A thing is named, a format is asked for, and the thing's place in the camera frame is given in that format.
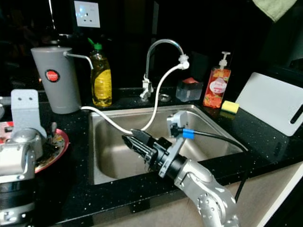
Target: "white cutting board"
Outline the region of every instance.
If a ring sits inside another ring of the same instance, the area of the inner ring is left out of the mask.
[[[303,88],[256,72],[250,76],[236,103],[286,136],[292,136],[303,123],[303,113],[295,123],[290,122],[303,105]]]

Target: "black countertop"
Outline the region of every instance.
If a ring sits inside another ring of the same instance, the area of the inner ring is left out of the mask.
[[[152,103],[142,102],[137,93],[137,90],[129,89],[119,91],[122,98],[105,109],[152,106]],[[178,104],[184,103],[174,98],[168,103],[160,103]],[[247,160],[250,164],[249,177],[303,161],[302,127],[294,136],[287,137],[242,109],[236,115],[226,115],[220,110],[202,107],[198,102],[196,106],[250,150],[248,158],[244,153],[238,153],[200,162],[215,175],[219,183],[227,185],[240,181],[246,171]],[[37,226],[55,223],[91,226],[91,217],[97,213],[103,213],[103,218],[106,218],[107,214],[116,211],[117,218],[184,197],[172,180],[161,179],[155,172],[91,185],[89,112],[54,114],[47,102],[41,102],[40,115],[44,127],[56,121],[58,128],[69,136],[70,144],[57,162],[36,175]]]

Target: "green bottle cap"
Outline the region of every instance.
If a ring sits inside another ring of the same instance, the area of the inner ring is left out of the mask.
[[[90,44],[94,47],[95,50],[102,50],[102,45],[100,43],[94,43],[90,38],[87,38]]]

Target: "blue connector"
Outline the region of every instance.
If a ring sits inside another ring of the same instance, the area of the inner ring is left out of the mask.
[[[183,129],[183,134],[182,134],[182,136],[184,137],[184,138],[188,138],[188,139],[194,139],[194,130],[192,130],[192,129]]]

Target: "hand soap pump bottle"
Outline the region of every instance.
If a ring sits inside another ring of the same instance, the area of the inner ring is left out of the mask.
[[[203,99],[204,106],[212,108],[221,107],[223,95],[227,87],[228,79],[231,75],[231,70],[226,68],[226,56],[231,53],[222,52],[222,54],[224,54],[224,57],[219,62],[219,66],[212,68]]]
[[[89,55],[94,67],[90,76],[93,103],[97,107],[110,106],[112,104],[112,81],[109,63],[102,51],[102,45],[95,44],[91,39],[88,40],[94,47]]]

